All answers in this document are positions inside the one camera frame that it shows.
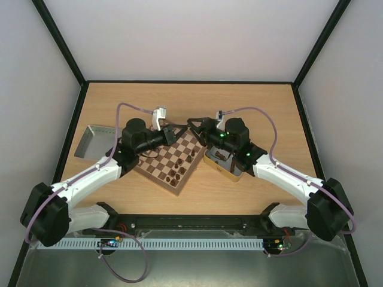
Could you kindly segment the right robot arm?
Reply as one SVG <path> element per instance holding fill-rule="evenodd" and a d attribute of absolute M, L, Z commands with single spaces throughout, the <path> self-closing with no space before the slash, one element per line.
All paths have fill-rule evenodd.
<path fill-rule="evenodd" d="M 274 159 L 251 142 L 250 131 L 241 118 L 227 120 L 223 130 L 218 127 L 218 119 L 190 118 L 187 122 L 203 146 L 228 152 L 242 172 L 276 185 L 303 204 L 274 207 L 261 219 L 265 233 L 274 234 L 281 227 L 303 228 L 330 242 L 350 221 L 353 211 L 339 181 L 308 176 Z"/>

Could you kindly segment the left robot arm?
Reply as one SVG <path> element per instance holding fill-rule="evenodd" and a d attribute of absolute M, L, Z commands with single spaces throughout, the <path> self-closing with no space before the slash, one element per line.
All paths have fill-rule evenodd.
<path fill-rule="evenodd" d="M 138 165 L 141 154 L 174 144 L 186 130 L 186 125 L 179 124 L 151 130 L 144 120 L 133 118 L 121 132 L 115 133 L 113 147 L 94 165 L 63 182 L 34 186 L 20 218 L 26 227 L 26 242 L 30 243 L 34 236 L 49 247 L 69 233 L 103 227 L 112 213 L 109 206 L 76 205 L 100 187 L 129 173 Z"/>

